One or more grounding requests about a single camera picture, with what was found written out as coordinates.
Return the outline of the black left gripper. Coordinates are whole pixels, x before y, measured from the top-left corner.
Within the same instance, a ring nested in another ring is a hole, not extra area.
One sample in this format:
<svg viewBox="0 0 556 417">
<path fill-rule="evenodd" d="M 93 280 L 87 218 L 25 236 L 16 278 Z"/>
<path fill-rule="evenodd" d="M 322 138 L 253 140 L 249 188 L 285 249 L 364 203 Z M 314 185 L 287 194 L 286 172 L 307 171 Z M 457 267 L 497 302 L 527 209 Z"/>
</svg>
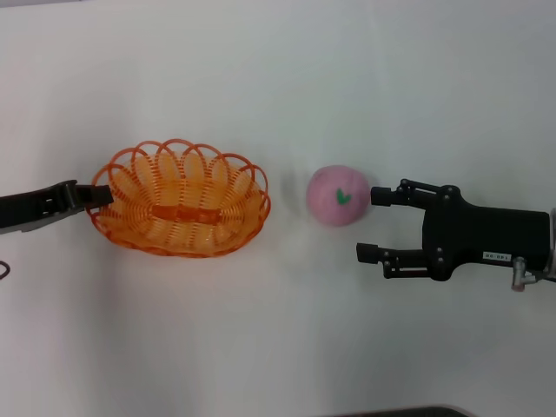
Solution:
<svg viewBox="0 0 556 417">
<path fill-rule="evenodd" d="M 72 213 L 99 209 L 114 202 L 108 185 L 59 182 L 36 191 L 1 197 L 1 234 L 30 232 Z"/>
</svg>

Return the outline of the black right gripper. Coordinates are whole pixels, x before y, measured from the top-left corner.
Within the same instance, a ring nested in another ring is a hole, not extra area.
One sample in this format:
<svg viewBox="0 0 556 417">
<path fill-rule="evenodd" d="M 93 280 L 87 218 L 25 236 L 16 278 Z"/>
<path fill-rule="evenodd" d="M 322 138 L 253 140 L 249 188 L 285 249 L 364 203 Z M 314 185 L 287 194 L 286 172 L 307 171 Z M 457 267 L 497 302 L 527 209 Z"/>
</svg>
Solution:
<svg viewBox="0 0 556 417">
<path fill-rule="evenodd" d="M 422 250 L 358 243 L 360 263 L 382 264 L 386 279 L 447 281 L 468 263 L 512 268 L 516 261 L 538 277 L 550 275 L 551 216 L 547 212 L 473 205 L 455 186 L 402 179 L 396 189 L 372 187 L 374 206 L 424 208 Z"/>
</svg>

